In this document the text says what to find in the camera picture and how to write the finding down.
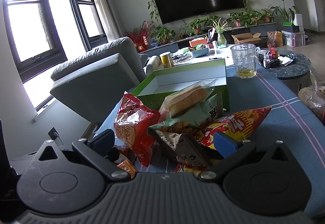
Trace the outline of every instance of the wooden floor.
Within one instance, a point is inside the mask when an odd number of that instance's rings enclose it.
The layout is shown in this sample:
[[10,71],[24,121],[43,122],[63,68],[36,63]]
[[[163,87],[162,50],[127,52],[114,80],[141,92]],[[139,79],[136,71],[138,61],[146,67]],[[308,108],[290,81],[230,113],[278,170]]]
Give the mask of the wooden floor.
[[284,45],[281,48],[293,50],[309,58],[312,67],[316,70],[316,75],[322,81],[325,81],[325,34],[319,35],[306,32],[309,42],[305,46],[289,47]]

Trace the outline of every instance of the tablecloth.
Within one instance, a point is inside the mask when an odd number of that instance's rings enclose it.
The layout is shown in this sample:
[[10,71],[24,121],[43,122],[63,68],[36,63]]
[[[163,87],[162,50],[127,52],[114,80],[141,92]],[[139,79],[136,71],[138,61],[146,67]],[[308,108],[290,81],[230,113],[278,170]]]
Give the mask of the tablecloth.
[[[240,79],[234,66],[226,67],[230,112],[272,106],[272,110],[250,136],[258,149],[268,149],[282,140],[294,154],[312,184],[312,195],[305,209],[310,217],[325,214],[325,127],[299,98],[273,74],[259,66],[257,75]],[[113,128],[119,104],[105,120],[97,134]],[[173,172],[176,164],[161,156],[155,146],[151,164],[134,162],[140,172]]]

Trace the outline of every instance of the electrical outlet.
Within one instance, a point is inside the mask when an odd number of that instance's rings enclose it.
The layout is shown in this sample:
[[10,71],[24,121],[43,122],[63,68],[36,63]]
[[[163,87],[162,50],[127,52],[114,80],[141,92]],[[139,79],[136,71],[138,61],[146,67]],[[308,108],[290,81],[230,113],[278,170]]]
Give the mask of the electrical outlet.
[[49,136],[51,137],[51,139],[52,140],[54,140],[55,141],[55,139],[57,138],[57,136],[55,136],[54,135],[54,133],[57,133],[57,131],[56,131],[56,129],[53,127],[49,132],[48,132],[48,134],[49,134]]

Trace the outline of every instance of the open green box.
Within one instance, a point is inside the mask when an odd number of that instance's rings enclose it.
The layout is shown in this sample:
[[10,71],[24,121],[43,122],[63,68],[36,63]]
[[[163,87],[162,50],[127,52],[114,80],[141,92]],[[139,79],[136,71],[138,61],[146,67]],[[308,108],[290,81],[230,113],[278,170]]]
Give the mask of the open green box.
[[223,107],[229,110],[229,96],[225,71],[225,59],[194,63],[152,72],[132,92],[145,106],[159,110],[166,96],[200,80],[207,84],[216,79],[210,95],[222,93]]

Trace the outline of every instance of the window sill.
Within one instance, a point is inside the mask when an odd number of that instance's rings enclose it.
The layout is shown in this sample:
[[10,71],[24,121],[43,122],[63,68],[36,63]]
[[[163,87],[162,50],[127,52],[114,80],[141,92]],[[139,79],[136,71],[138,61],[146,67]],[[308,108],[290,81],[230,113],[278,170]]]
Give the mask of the window sill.
[[47,106],[45,108],[41,108],[37,115],[32,119],[32,122],[36,122],[40,119],[41,116],[43,116],[55,103],[57,102],[56,98],[52,98],[50,102],[47,103]]

